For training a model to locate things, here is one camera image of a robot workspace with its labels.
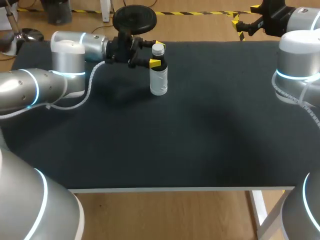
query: floor tape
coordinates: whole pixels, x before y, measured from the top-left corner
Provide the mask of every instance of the floor tape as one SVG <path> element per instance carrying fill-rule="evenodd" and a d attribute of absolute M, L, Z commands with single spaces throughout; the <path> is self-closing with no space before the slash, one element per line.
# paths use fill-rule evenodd
<path fill-rule="evenodd" d="M 43 9 L 25 9 L 25 8 L 18 8 L 18 12 L 43 12 Z M 82 13 L 82 14 L 101 14 L 101 11 L 93 11 L 93 10 L 71 10 L 73 13 Z M 232 17 L 234 14 L 252 14 L 250 11 L 156 11 L 155 14 L 157 15 L 175 15 L 175 16 L 185 16 L 185 15 L 192 15 L 192 16 L 199 16 L 199 15 L 227 15 Z"/>

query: white stand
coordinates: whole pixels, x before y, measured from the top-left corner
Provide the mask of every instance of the white stand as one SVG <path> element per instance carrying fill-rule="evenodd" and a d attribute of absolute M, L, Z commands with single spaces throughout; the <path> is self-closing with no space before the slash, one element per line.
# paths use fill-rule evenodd
<path fill-rule="evenodd" d="M 258 240 L 269 240 L 282 226 L 281 210 L 290 190 L 286 190 L 279 201 L 267 215 L 261 191 L 250 191 L 253 213 L 256 222 Z"/>
<path fill-rule="evenodd" d="M 110 21 L 111 0 L 100 0 L 102 21 L 108 23 Z"/>
<path fill-rule="evenodd" d="M 16 21 L 18 21 L 17 5 L 18 5 L 18 3 L 15 3 L 11 7 L 13 16 Z M 0 8 L 0 31 L 11 30 L 11 29 L 12 28 L 11 28 L 9 20 L 7 18 L 7 11 L 4 7 L 1 7 Z"/>

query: stool seat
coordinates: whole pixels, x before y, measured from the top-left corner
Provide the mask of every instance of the stool seat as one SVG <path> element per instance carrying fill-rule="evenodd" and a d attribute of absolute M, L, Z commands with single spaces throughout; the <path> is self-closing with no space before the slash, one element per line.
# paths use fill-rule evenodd
<path fill-rule="evenodd" d="M 144 34 L 156 26 L 157 15 L 147 6 L 128 5 L 114 13 L 112 23 L 118 31 L 128 30 L 131 35 Z"/>
<path fill-rule="evenodd" d="M 19 0 L 8 0 L 9 4 L 12 6 L 13 4 L 17 3 Z M 6 0 L 0 0 L 0 8 L 4 8 L 7 6 Z"/>

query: cable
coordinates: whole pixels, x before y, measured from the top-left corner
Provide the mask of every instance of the cable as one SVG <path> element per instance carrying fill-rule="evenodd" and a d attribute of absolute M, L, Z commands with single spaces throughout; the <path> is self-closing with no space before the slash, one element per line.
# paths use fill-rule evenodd
<path fill-rule="evenodd" d="M 113 25 L 108 25 L 108 26 L 99 26 L 97 28 L 95 28 L 91 33 L 93 34 L 96 30 L 98 29 L 102 29 L 102 28 L 108 28 L 108 27 L 113 27 Z"/>
<path fill-rule="evenodd" d="M 298 104 L 301 108 L 303 108 L 304 110 L 306 110 L 306 112 L 312 117 L 312 119 L 314 120 L 315 124 L 318 126 L 318 128 L 320 129 L 320 121 L 317 118 L 317 116 L 315 115 L 315 113 L 310 109 L 310 107 L 307 106 L 307 104 L 305 102 L 303 102 L 303 98 L 306 94 L 307 89 L 309 88 L 309 86 L 311 85 L 311 83 L 306 84 L 306 86 L 303 88 L 301 95 L 299 97 L 299 99 L 295 98 L 294 96 L 291 96 L 290 94 L 286 93 L 285 91 L 282 91 L 276 84 L 276 76 L 277 76 L 277 71 L 274 72 L 272 79 L 271 79 L 271 83 L 272 86 L 274 87 L 274 89 L 281 94 L 282 96 L 290 99 L 291 101 L 295 102 L 296 104 Z"/>
<path fill-rule="evenodd" d="M 24 109 L 21 109 L 19 111 L 15 111 L 13 113 L 9 113 L 9 114 L 6 114 L 6 115 L 0 115 L 0 120 L 4 120 L 4 119 L 9 119 L 9 118 L 15 117 L 17 115 L 25 113 L 26 111 L 29 111 L 31 109 L 35 109 L 37 107 L 44 106 L 44 105 L 47 105 L 47 103 L 40 103 L 40 104 L 37 104 L 37 105 L 28 106 L 28 107 L 26 107 Z"/>
<path fill-rule="evenodd" d="M 68 107 L 62 107 L 62 106 L 57 106 L 57 105 L 54 105 L 54 104 L 47 104 L 46 108 L 47 109 L 50 109 L 50 107 L 54 108 L 54 109 L 58 109 L 58 110 L 72 110 L 72 109 L 76 109 L 78 107 L 80 107 L 81 105 L 83 105 L 89 98 L 90 96 L 90 92 L 91 92 L 91 86 L 92 86 L 92 80 L 94 78 L 94 75 L 95 75 L 95 72 L 96 70 L 101 66 L 101 65 L 104 65 L 105 62 L 104 61 L 101 61 L 99 62 L 97 65 L 94 66 L 94 68 L 92 69 L 92 72 L 90 74 L 90 78 L 89 78 L 89 85 L 88 85 L 88 90 L 86 92 L 86 96 L 85 98 L 79 102 L 78 104 L 74 105 L 74 106 L 68 106 Z"/>
<path fill-rule="evenodd" d="M 9 58 L 6 58 L 6 59 L 0 59 L 0 61 L 8 61 L 8 60 L 11 60 L 11 59 L 14 59 L 14 58 L 16 58 L 16 56 L 9 57 Z"/>
<path fill-rule="evenodd" d="M 25 7 L 21 7 L 21 6 L 19 5 L 19 2 L 20 2 L 20 0 L 18 1 L 18 7 L 19 7 L 20 9 L 28 9 L 28 8 L 33 7 L 33 6 L 36 4 L 37 0 L 34 0 L 33 3 L 32 3 L 30 6 L 25 6 Z"/>
<path fill-rule="evenodd" d="M 156 5 L 157 2 L 158 2 L 158 0 L 155 0 L 152 5 L 148 6 L 148 8 L 152 8 L 154 5 Z M 125 7 L 127 6 L 126 0 L 123 0 L 123 5 L 124 5 Z"/>
<path fill-rule="evenodd" d="M 152 5 L 148 6 L 148 8 L 152 8 L 154 5 L 156 5 L 157 2 L 158 2 L 158 0 L 155 0 Z"/>

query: table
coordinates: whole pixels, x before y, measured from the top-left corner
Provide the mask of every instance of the table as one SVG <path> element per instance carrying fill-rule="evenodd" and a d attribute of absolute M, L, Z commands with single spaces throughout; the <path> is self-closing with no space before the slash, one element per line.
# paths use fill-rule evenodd
<path fill-rule="evenodd" d="M 292 189 L 320 166 L 319 130 L 276 98 L 277 49 L 168 42 L 164 96 L 150 93 L 147 69 L 104 65 L 83 107 L 35 109 L 3 133 L 12 152 L 77 193 Z M 26 43 L 12 69 L 51 64 L 48 42 Z"/>

